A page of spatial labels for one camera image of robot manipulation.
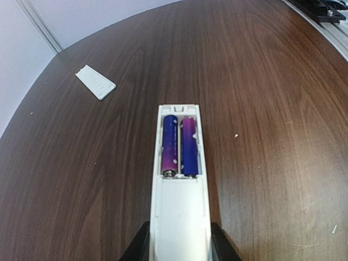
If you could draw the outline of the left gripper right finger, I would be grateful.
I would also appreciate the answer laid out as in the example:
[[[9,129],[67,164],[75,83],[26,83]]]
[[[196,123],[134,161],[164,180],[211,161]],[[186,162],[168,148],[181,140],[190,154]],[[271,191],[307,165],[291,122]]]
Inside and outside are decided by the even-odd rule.
[[[211,223],[211,240],[213,260],[241,261],[224,230],[216,222]]]

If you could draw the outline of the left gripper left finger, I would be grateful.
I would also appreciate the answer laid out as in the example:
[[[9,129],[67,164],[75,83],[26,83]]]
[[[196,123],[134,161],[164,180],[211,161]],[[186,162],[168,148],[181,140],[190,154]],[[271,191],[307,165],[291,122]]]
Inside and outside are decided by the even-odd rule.
[[[148,260],[150,242],[150,222],[145,221],[137,231],[135,237],[122,254],[119,261],[127,260]]]

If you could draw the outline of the white remote control body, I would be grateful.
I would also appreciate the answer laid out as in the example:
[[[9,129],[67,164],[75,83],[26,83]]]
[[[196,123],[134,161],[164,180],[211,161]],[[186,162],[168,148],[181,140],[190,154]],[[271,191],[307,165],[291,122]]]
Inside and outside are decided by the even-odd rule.
[[[163,119],[192,116],[201,125],[200,109],[194,104],[159,106],[150,215],[149,260],[212,260],[209,192],[202,128],[198,128],[198,177],[160,174]]]

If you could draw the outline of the purple battery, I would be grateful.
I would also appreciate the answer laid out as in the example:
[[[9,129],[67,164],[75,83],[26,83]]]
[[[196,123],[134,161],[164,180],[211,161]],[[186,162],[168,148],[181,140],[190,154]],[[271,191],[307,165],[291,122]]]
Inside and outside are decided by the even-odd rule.
[[[181,169],[188,177],[198,175],[196,141],[196,121],[192,117],[185,117],[181,121]]]
[[[163,119],[163,138],[160,171],[164,177],[174,177],[178,173],[178,118],[174,115]]]

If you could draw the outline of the white remote back cover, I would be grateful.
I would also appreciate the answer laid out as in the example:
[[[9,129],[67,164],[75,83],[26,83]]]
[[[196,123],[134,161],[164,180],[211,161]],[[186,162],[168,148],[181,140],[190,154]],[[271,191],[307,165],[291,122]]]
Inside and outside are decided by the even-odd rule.
[[[116,89],[115,83],[89,65],[85,65],[75,75],[99,101]]]

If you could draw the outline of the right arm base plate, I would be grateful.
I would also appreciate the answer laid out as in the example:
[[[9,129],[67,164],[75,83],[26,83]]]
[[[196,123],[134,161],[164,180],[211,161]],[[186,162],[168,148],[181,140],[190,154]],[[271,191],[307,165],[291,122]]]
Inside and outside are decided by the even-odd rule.
[[[347,11],[344,1],[329,0],[289,0],[289,2],[316,23],[339,23],[346,21],[340,11]]]

